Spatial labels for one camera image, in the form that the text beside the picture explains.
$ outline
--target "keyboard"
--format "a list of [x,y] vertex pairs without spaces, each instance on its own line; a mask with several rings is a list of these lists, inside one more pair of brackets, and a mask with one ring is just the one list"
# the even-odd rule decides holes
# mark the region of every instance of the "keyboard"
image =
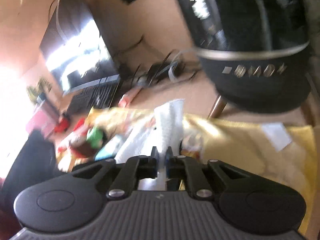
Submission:
[[93,106],[98,109],[110,107],[117,84],[102,84],[83,89],[80,94],[75,95],[67,109],[68,114],[79,114],[89,111]]

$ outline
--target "white paper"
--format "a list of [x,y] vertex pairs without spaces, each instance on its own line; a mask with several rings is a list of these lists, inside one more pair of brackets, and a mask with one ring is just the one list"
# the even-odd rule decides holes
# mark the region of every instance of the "white paper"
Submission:
[[183,103],[184,99],[176,99],[154,110],[157,127],[155,145],[160,155],[165,156],[169,146],[174,156],[180,155],[179,146],[183,137]]
[[282,123],[264,123],[261,129],[277,152],[292,142],[292,138]]

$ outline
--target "yellow fabric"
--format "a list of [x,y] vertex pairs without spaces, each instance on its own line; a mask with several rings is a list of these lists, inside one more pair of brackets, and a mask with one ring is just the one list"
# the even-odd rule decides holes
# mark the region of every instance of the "yellow fabric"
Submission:
[[[92,109],[86,119],[91,125],[102,126],[111,134],[123,132],[128,125],[151,119],[150,110],[111,108]],[[310,126],[286,127],[293,142],[276,152],[258,124],[207,120],[185,114],[184,129],[197,129],[204,138],[200,160],[219,159],[243,170],[263,176],[297,190],[307,204],[306,215],[299,228],[307,231],[317,185],[317,153]]]

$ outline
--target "white label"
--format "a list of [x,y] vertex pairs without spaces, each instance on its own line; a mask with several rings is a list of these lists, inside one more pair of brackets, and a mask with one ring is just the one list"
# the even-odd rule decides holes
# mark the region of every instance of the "white label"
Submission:
[[292,142],[292,138],[282,123],[264,123],[261,129],[277,152]]
[[232,70],[232,67],[224,67],[222,73],[223,74],[230,74],[231,70]]

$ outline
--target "computer monitor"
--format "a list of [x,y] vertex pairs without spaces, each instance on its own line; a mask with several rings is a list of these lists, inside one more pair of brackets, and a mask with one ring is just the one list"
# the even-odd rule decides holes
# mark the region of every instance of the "computer monitor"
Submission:
[[85,0],[58,0],[40,49],[64,93],[119,79]]

